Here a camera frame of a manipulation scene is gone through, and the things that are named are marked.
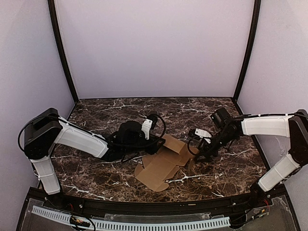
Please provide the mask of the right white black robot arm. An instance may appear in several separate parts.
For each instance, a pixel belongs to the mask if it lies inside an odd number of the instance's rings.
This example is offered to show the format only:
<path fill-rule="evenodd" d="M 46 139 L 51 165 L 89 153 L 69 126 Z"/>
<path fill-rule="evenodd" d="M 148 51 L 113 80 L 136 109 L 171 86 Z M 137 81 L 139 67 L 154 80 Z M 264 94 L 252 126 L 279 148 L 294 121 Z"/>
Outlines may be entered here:
<path fill-rule="evenodd" d="M 273 189 L 281 181 L 288 179 L 308 163 L 308 114 L 298 110 L 291 114 L 258 114 L 233 117 L 225 108 L 218 109 L 211 117 L 218 133 L 195 128 L 189 131 L 191 140 L 199 140 L 198 152 L 193 153 L 194 162 L 209 162 L 218 155 L 220 148 L 241 136 L 267 135 L 286 137 L 290 149 L 274 167 L 267 171 L 251 186 L 251 194 L 245 204 L 250 209 L 257 208 L 264 201 L 264 193 Z"/>

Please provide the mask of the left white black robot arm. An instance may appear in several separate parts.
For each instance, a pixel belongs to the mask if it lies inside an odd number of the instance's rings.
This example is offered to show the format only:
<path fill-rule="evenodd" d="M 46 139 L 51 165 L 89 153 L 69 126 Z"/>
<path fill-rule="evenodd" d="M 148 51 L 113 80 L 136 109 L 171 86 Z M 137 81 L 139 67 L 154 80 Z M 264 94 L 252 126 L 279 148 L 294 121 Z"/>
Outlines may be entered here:
<path fill-rule="evenodd" d="M 54 145 L 75 148 L 105 162 L 124 161 L 128 154 L 139 152 L 153 155 L 166 142 L 165 131 L 160 136 L 151 133 L 161 119 L 157 114 L 150 114 L 143 123 L 129 120 L 104 137 L 68 122 L 55 108 L 49 108 L 23 126 L 17 143 L 32 163 L 44 191 L 50 195 L 49 202 L 63 210 L 68 206 L 68 199 L 60 193 L 61 185 L 51 161 L 50 152 Z"/>

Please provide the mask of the brown cardboard box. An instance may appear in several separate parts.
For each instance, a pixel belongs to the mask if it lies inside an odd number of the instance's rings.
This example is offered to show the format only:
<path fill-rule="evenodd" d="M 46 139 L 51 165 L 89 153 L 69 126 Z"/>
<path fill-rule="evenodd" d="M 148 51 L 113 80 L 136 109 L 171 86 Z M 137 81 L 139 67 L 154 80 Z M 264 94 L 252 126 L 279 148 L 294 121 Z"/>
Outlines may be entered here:
<path fill-rule="evenodd" d="M 169 187 L 166 181 L 193 157 L 185 142 L 168 134 L 163 138 L 166 142 L 157 153 L 143 156 L 142 164 L 138 164 L 134 171 L 135 178 L 154 192 L 166 190 Z"/>

